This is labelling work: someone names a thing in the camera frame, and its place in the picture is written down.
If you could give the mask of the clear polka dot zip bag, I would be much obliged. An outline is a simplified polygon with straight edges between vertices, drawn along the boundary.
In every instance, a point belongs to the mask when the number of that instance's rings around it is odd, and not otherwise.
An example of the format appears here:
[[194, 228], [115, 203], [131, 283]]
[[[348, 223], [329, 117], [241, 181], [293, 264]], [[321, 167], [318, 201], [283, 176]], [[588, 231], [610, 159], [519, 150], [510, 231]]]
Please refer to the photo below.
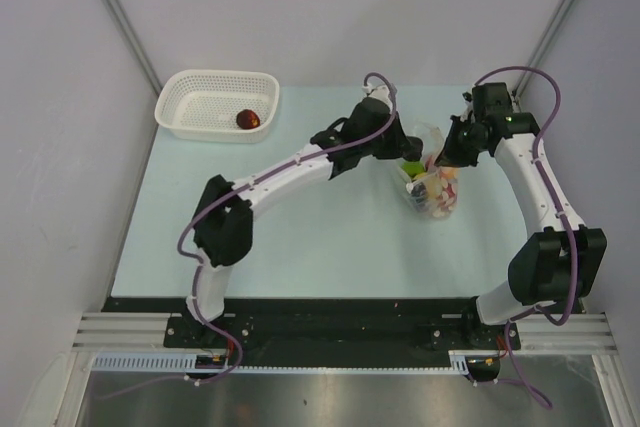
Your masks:
[[[457, 206], [458, 169], [435, 165], [444, 145], [444, 136], [438, 127], [424, 122], [415, 123], [409, 135], [422, 140], [423, 154], [418, 161], [424, 165], [425, 172], [430, 176], [424, 182], [413, 182], [401, 169], [402, 163], [406, 160], [398, 159], [392, 163], [390, 170], [396, 191], [414, 211], [426, 218], [447, 219]], [[448, 183], [457, 184], [457, 196], [445, 201], [442, 199], [442, 190]]]

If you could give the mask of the dark red fake plum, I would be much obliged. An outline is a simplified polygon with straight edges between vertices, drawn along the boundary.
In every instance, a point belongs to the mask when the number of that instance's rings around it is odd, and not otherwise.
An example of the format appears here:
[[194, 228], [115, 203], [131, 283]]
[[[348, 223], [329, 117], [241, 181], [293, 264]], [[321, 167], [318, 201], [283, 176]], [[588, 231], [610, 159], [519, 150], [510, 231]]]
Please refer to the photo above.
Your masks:
[[244, 109], [236, 115], [236, 124], [242, 130], [254, 130], [261, 126], [261, 119], [251, 109]]

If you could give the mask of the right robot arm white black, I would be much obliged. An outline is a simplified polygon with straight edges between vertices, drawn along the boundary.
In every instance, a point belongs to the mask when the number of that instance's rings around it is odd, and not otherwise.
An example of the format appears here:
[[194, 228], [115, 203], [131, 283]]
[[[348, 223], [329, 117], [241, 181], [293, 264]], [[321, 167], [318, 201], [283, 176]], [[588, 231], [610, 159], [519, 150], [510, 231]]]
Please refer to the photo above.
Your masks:
[[593, 289], [607, 238], [572, 207], [548, 161], [542, 127], [532, 114], [514, 110], [505, 84], [476, 84], [464, 98], [467, 109], [452, 117], [435, 164], [474, 167], [488, 153], [514, 191], [527, 232], [506, 281], [477, 297], [476, 314], [461, 323], [463, 340], [484, 348], [496, 338], [497, 325], [547, 314], [555, 305], [565, 309], [557, 323], [565, 323], [576, 301]]

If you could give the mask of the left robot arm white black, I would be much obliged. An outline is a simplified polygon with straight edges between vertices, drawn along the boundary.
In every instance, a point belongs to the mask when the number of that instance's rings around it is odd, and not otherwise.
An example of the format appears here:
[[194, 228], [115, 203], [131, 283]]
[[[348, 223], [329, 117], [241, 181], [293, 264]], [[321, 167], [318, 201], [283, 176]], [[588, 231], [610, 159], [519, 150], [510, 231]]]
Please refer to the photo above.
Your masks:
[[311, 137], [300, 151], [275, 166], [231, 182], [209, 179], [177, 250], [197, 261], [186, 305], [191, 315], [186, 334], [197, 345], [214, 344], [221, 334], [217, 319], [232, 268], [253, 247], [254, 223], [268, 209], [298, 190], [334, 179], [366, 157], [415, 161], [423, 142], [405, 133], [395, 101], [364, 97], [348, 117], [341, 117]]

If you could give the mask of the green fake pepper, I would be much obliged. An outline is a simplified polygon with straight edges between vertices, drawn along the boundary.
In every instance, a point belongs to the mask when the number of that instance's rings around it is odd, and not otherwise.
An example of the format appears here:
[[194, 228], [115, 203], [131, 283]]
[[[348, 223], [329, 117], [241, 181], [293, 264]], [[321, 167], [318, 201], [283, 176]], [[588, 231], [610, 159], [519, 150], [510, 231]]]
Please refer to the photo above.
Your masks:
[[410, 179], [425, 173], [425, 167], [420, 161], [405, 161], [402, 163], [401, 169]]

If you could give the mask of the yellow fake lemon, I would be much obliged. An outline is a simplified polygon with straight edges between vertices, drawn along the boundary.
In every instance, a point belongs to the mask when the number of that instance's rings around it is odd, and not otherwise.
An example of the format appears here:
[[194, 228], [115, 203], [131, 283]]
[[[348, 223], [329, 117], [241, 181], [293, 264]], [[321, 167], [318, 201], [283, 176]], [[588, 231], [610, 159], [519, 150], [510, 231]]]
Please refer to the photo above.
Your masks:
[[424, 172], [424, 173], [420, 173], [420, 174], [417, 174], [417, 175], [412, 179], [412, 181], [413, 181], [413, 182], [424, 182], [424, 181], [425, 181], [429, 176], [430, 176], [430, 174], [429, 174], [429, 173], [426, 173], [426, 172]]

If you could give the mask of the white perforated plastic basket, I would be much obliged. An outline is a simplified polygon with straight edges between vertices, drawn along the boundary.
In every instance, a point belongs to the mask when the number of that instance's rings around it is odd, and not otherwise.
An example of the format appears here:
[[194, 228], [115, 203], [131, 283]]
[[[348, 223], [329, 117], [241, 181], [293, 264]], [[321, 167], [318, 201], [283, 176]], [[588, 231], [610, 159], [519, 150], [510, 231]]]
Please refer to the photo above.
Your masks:
[[[269, 134], [279, 105], [280, 84], [262, 72], [188, 69], [174, 74], [158, 97], [157, 124], [184, 140], [258, 143]], [[255, 111], [261, 126], [242, 130], [236, 115]]]

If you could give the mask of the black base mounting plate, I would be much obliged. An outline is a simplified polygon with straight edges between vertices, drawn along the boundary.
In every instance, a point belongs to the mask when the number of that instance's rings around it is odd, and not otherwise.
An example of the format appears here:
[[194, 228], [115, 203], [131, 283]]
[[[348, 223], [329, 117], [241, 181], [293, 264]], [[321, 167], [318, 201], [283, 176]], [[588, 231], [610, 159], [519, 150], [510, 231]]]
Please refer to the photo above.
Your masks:
[[258, 299], [225, 302], [210, 327], [178, 298], [110, 297], [109, 313], [167, 313], [163, 344], [224, 349], [253, 368], [409, 369], [443, 366], [450, 350], [521, 347], [521, 328], [480, 322], [471, 298]]

